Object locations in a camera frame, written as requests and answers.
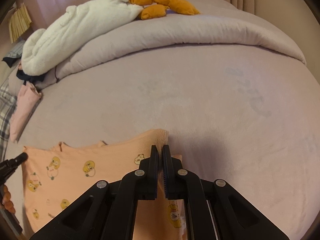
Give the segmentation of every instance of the metal screw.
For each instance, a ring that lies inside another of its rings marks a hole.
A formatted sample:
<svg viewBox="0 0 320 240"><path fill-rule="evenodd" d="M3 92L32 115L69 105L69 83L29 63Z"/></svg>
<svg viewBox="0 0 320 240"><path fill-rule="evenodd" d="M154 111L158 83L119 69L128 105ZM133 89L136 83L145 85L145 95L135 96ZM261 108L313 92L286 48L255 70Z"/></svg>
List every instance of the metal screw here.
<svg viewBox="0 0 320 240"><path fill-rule="evenodd" d="M188 174L188 171L185 169L181 169L181 170L178 170L178 174L181 176L186 176Z"/></svg>
<svg viewBox="0 0 320 240"><path fill-rule="evenodd" d="M98 181L97 187L98 188L104 188L107 185L107 183L103 180Z"/></svg>
<svg viewBox="0 0 320 240"><path fill-rule="evenodd" d="M226 185L226 182L223 180L223 179L218 179L216 181L216 184L219 186L219 187L224 187Z"/></svg>
<svg viewBox="0 0 320 240"><path fill-rule="evenodd" d="M144 171L143 171L143 170L136 170L136 171L134 172L134 174L135 174L136 176L143 176L143 175L144 175Z"/></svg>

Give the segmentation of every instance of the yellow cartoon character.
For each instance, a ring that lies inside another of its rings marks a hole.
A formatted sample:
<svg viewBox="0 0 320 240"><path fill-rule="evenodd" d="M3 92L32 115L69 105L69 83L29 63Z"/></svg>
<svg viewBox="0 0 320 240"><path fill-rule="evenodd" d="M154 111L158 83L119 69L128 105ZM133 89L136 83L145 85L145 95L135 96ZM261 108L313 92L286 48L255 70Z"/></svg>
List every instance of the yellow cartoon character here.
<svg viewBox="0 0 320 240"><path fill-rule="evenodd" d="M175 228L181 227L179 209L177 204L170 204L167 209L168 219Z"/></svg>
<svg viewBox="0 0 320 240"><path fill-rule="evenodd" d="M66 209L69 205L70 205L70 203L68 200L62 199L61 204L60 204L62 209Z"/></svg>
<svg viewBox="0 0 320 240"><path fill-rule="evenodd" d="M32 214L33 214L33 217L34 217L36 220L39 219L39 213L38 213L38 211L37 211L35 208L32 209Z"/></svg>
<svg viewBox="0 0 320 240"><path fill-rule="evenodd" d="M93 177L96 174L96 170L94 169L95 164L93 161L87 161L84 164L83 171L87 177Z"/></svg>
<svg viewBox="0 0 320 240"><path fill-rule="evenodd" d="M42 186L39 176L34 172L29 176L27 181L27 187L30 191L36 192L37 188Z"/></svg>
<svg viewBox="0 0 320 240"><path fill-rule="evenodd" d="M137 165L139 165L139 164L140 164L140 161L143 160L143 159L145 159L144 154L138 154L138 157L136 157L136 158L134 159L134 163L137 164Z"/></svg>
<svg viewBox="0 0 320 240"><path fill-rule="evenodd" d="M47 166L47 170L48 170L48 177L51 180L54 180L55 177L58 176L58 168L60 167L61 161L58 157L53 157L49 166Z"/></svg>

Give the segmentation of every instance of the orange plush toy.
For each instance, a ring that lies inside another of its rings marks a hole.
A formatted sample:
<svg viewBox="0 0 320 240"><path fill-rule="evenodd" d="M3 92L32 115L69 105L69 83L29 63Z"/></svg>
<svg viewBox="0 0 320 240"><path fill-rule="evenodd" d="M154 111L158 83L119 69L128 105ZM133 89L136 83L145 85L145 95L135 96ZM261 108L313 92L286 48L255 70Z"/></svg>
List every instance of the orange plush toy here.
<svg viewBox="0 0 320 240"><path fill-rule="evenodd" d="M187 0L129 0L129 2L140 6L150 5L139 14L142 20L166 16L166 10L169 8L184 15L200 14Z"/></svg>

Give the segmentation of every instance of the pink pillow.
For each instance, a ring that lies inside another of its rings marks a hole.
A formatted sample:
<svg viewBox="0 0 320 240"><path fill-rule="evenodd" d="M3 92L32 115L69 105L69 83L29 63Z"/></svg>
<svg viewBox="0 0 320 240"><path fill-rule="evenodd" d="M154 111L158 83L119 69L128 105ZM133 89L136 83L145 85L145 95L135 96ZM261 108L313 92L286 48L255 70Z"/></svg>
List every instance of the pink pillow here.
<svg viewBox="0 0 320 240"><path fill-rule="evenodd" d="M18 93L17 109L10 119L10 140L12 142L19 139L28 119L32 114L32 109L42 94L38 93L35 86L29 82L22 85Z"/></svg>

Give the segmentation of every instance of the plaid fabric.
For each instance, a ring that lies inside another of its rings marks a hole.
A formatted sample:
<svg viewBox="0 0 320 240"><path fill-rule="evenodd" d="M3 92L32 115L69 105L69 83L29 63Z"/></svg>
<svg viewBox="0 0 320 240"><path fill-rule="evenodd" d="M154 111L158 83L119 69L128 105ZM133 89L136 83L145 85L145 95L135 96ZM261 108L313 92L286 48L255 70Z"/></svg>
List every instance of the plaid fabric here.
<svg viewBox="0 0 320 240"><path fill-rule="evenodd" d="M21 58L23 45L26 41L19 41L5 56L10 58Z"/></svg>
<svg viewBox="0 0 320 240"><path fill-rule="evenodd" d="M10 131L10 118L17 105L17 98L9 93L9 81L0 87L0 162L4 161Z"/></svg>

